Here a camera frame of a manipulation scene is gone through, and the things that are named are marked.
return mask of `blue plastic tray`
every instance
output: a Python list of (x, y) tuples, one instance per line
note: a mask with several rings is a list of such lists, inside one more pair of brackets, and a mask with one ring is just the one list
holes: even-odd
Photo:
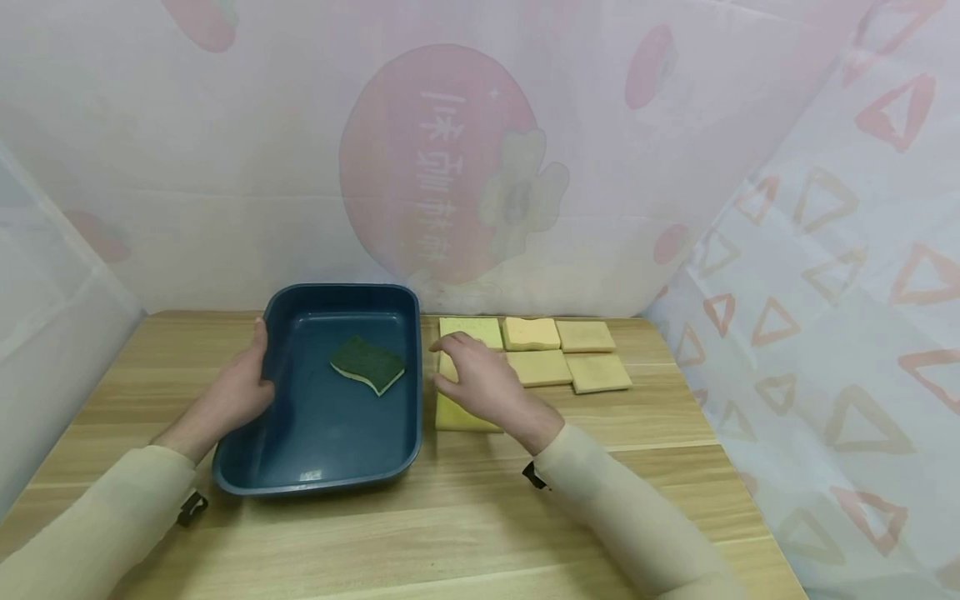
[[(422, 436), (414, 293), (398, 285), (294, 285), (270, 300), (264, 321), (263, 376), (276, 385), (276, 399), (217, 446), (217, 485), (239, 495), (335, 490), (388, 481), (410, 467)], [(330, 366), (354, 335), (406, 361), (381, 397)]]

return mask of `beige sleeve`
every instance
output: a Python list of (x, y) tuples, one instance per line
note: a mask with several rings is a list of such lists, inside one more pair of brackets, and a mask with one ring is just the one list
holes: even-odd
[(0, 564), (0, 598), (106, 598), (176, 522), (193, 476), (194, 464), (173, 450), (131, 450)]
[(639, 588), (669, 600), (746, 598), (696, 525), (580, 429), (566, 425), (534, 467)]

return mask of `yellow sponge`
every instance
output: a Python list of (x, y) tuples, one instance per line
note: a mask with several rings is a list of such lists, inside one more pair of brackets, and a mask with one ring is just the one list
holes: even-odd
[(500, 324), (496, 319), (440, 317), (440, 335), (443, 337), (454, 331), (463, 331), (470, 337), (483, 342), (487, 348), (491, 350), (503, 351), (503, 338), (500, 337)]
[(634, 385), (616, 354), (567, 356), (566, 364), (573, 375), (573, 391), (577, 394), (626, 390)]
[(564, 352), (613, 352), (616, 344), (602, 321), (557, 321)]
[(507, 362), (516, 371), (524, 388), (560, 385), (573, 381), (570, 369), (559, 350), (507, 352)]
[[(457, 381), (457, 369), (453, 360), (446, 354), (440, 353), (440, 374), (450, 381)], [(438, 431), (478, 431), (499, 433), (503, 431), (491, 422), (476, 418), (460, 405), (437, 392), (437, 419), (434, 421)]]
[(503, 320), (503, 343), (507, 350), (556, 350), (560, 348), (560, 334), (553, 319)]

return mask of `wood grain surface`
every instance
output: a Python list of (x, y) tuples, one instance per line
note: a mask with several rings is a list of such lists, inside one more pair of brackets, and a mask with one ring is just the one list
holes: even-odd
[[(0, 526), (4, 558), (66, 509), (127, 450), (146, 444), (250, 340), (255, 313), (165, 312), (145, 319)], [(626, 392), (534, 393), (675, 502), (757, 599), (806, 598), (687, 389), (658, 332), (609, 320), (634, 380)], [(116, 598), (307, 600), (632, 598), (591, 534), (519, 475), (504, 435), (436, 432), (438, 336), (424, 317), (420, 456), (391, 487), (335, 496), (232, 497), (211, 481), (209, 510), (175, 527)]]

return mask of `sponge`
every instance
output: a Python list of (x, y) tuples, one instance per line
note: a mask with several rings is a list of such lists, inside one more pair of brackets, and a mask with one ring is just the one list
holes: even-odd
[(616, 354), (567, 356), (566, 364), (573, 375), (573, 391), (577, 394), (626, 390), (634, 385)]
[(503, 342), (507, 350), (556, 350), (560, 348), (560, 335), (553, 319), (503, 320)]
[[(458, 381), (457, 369), (453, 366), (453, 360), (446, 354), (440, 353), (440, 374), (450, 381)], [(476, 418), (471, 415), (459, 404), (437, 392), (437, 419), (435, 421), (437, 430), (445, 431), (477, 431), (499, 433), (503, 431), (491, 422)]]
[(602, 321), (557, 321), (564, 352), (613, 352), (613, 336)]
[(573, 381), (570, 369), (559, 350), (507, 352), (507, 362), (516, 371), (524, 388), (560, 385)]
[(484, 343), (491, 350), (503, 351), (503, 339), (500, 337), (500, 324), (496, 319), (463, 319), (461, 317), (440, 317), (440, 335), (454, 331), (463, 331), (472, 338)]
[(330, 366), (344, 377), (366, 383), (378, 396), (383, 396), (406, 371), (402, 358), (389, 350), (367, 344), (358, 335), (333, 353)]

